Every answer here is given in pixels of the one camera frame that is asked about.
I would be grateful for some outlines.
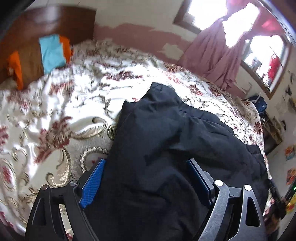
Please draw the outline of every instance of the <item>headboard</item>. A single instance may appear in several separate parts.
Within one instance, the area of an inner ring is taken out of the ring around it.
[[[76,6],[53,5],[24,11],[0,42],[0,72],[7,57],[29,40],[60,34],[77,44],[93,38],[96,11]]]

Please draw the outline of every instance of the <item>bedspread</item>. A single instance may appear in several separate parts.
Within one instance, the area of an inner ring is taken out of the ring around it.
[[[255,106],[188,70],[110,41],[74,46],[72,62],[31,83],[0,92],[0,219],[20,234],[39,188],[64,186],[105,158],[125,100],[136,102],[152,82],[171,86],[190,106],[217,115],[243,143],[264,154]],[[67,233],[66,210],[60,211]]]

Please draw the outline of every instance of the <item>light blue cloth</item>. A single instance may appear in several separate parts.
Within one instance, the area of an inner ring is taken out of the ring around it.
[[[50,73],[54,68],[66,64],[63,46],[59,42],[59,35],[53,34],[39,38],[44,73]]]

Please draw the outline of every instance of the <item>curtain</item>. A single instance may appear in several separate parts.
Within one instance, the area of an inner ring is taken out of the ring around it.
[[[206,78],[223,90],[232,87],[236,82],[245,40],[257,35],[284,33],[274,16],[262,7],[252,29],[245,32],[232,48],[228,48],[222,22],[245,8],[249,2],[250,0],[227,0],[227,15],[198,34],[178,61],[178,65]]]

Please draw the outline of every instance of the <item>blue gripper pad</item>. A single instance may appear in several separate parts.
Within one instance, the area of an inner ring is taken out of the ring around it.
[[[88,204],[91,204],[98,188],[100,187],[101,178],[104,170],[106,160],[102,159],[92,172],[87,182],[82,188],[82,195],[80,199],[80,206],[85,208]]]

